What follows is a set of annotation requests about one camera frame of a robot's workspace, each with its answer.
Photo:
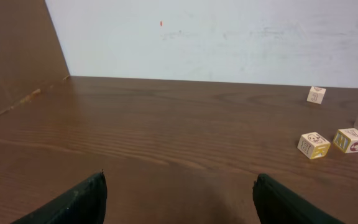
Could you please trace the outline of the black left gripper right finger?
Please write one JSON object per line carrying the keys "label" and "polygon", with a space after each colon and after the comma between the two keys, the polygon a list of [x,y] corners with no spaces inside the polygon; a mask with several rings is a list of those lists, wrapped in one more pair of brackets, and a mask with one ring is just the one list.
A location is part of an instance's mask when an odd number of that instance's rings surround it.
{"label": "black left gripper right finger", "polygon": [[252,198],[261,224],[340,224],[267,174],[254,181]]}

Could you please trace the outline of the wooden block letter B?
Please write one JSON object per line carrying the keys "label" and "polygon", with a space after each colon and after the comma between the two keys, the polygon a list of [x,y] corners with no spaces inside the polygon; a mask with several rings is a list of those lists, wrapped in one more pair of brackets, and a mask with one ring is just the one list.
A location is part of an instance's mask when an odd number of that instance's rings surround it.
{"label": "wooden block letter B", "polygon": [[302,134],[297,148],[309,159],[325,157],[331,143],[317,132]]}

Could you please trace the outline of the wooden block number 3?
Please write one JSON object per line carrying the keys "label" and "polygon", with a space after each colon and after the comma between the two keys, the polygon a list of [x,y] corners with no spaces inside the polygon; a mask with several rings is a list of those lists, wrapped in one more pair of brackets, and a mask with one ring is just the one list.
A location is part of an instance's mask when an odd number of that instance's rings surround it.
{"label": "wooden block number 3", "polygon": [[312,86],[310,88],[307,101],[310,103],[316,103],[320,105],[322,103],[325,93],[326,93],[325,88]]}

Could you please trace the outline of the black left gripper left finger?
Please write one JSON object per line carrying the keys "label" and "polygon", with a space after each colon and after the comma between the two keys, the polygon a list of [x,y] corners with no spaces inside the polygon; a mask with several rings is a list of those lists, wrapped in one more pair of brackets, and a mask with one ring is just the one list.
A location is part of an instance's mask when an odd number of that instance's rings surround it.
{"label": "black left gripper left finger", "polygon": [[98,172],[13,224],[103,224],[107,196],[106,178]]}

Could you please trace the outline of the wooden block letter W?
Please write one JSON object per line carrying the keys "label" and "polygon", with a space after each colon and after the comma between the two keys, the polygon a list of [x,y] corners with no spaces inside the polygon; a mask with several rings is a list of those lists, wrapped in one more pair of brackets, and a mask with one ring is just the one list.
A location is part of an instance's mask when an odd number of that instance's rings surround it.
{"label": "wooden block letter W", "polygon": [[358,152],[358,130],[356,128],[338,129],[333,144],[343,153]]}

